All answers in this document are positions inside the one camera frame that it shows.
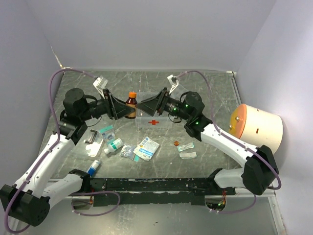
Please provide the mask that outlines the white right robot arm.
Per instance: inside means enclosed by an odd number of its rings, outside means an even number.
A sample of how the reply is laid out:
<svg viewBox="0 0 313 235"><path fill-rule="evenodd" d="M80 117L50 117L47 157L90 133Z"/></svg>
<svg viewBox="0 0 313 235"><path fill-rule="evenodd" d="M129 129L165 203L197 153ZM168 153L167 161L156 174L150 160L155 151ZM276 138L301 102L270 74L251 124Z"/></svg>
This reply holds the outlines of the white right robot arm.
<svg viewBox="0 0 313 235"><path fill-rule="evenodd" d="M217 195L224 188L246 188L255 195L262 195L278 176L272 150L266 145L256 147L245 143L215 125L202 113L205 105L196 92L188 92L185 99L179 101L163 89L136 107L150 116L167 112L185 120L184 129L190 137L216 147L241 166L238 169L217 169L211 173L207 183L211 194Z"/></svg>

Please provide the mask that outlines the brown medicine bottle orange cap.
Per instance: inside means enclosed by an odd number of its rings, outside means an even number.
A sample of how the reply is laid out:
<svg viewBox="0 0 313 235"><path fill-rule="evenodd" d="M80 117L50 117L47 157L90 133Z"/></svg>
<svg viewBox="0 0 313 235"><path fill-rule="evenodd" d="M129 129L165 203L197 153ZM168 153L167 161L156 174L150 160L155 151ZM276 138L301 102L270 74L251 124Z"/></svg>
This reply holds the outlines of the brown medicine bottle orange cap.
<svg viewBox="0 0 313 235"><path fill-rule="evenodd" d="M129 97L126 100L126 104L134 108L134 112L128 114L127 116L125 116L125 118L128 118L128 119L136 118L136 104L137 104L136 96L137 96L136 92L129 92Z"/></svg>

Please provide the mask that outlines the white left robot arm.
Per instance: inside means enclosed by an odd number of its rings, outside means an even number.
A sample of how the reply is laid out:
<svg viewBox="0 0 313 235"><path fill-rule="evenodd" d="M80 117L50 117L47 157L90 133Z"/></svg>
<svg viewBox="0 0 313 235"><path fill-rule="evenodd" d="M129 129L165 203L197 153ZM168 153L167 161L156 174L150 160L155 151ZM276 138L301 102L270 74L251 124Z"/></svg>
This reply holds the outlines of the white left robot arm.
<svg viewBox="0 0 313 235"><path fill-rule="evenodd" d="M86 132L87 120L102 115L117 120L134 112L134 108L114 97L108 89L104 89L102 97L97 99L73 88L66 92L63 106L55 131L32 166L15 184L1 188L0 200L6 218L11 216L36 227L65 197L73 193L88 194L91 190L90 175L82 170L71 170L65 178L50 186L47 183L59 161Z"/></svg>

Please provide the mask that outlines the teal bandage roll package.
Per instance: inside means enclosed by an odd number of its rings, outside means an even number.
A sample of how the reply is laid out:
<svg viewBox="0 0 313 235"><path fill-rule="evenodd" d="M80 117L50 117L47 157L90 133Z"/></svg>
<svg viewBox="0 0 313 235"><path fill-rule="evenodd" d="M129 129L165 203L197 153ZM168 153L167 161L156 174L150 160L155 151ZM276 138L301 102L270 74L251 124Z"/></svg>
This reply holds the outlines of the teal bandage roll package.
<svg viewBox="0 0 313 235"><path fill-rule="evenodd" d="M112 125L99 130L99 134L107 144L115 141L116 139L115 131Z"/></svg>

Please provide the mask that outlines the white bottle green label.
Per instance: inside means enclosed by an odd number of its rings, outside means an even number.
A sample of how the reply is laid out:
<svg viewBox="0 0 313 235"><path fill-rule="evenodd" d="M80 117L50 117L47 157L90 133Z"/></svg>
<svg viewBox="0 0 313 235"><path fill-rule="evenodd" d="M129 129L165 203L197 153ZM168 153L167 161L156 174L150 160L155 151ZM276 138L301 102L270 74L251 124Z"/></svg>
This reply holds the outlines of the white bottle green label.
<svg viewBox="0 0 313 235"><path fill-rule="evenodd" d="M117 138L114 141L110 142L107 144L107 147L104 149L105 154L110 154L112 152L115 152L119 148L121 148L124 145L124 142L120 139Z"/></svg>

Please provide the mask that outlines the white blue gauze packet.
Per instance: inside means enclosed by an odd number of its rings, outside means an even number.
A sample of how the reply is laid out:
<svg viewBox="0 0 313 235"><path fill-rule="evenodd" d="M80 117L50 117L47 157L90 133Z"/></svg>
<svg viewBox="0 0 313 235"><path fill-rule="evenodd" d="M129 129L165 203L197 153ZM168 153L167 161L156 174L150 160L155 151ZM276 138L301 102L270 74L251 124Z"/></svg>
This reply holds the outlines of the white blue gauze packet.
<svg viewBox="0 0 313 235"><path fill-rule="evenodd" d="M149 161L159 148L159 143L149 137L145 137L142 142L134 149L133 153L139 158Z"/></svg>

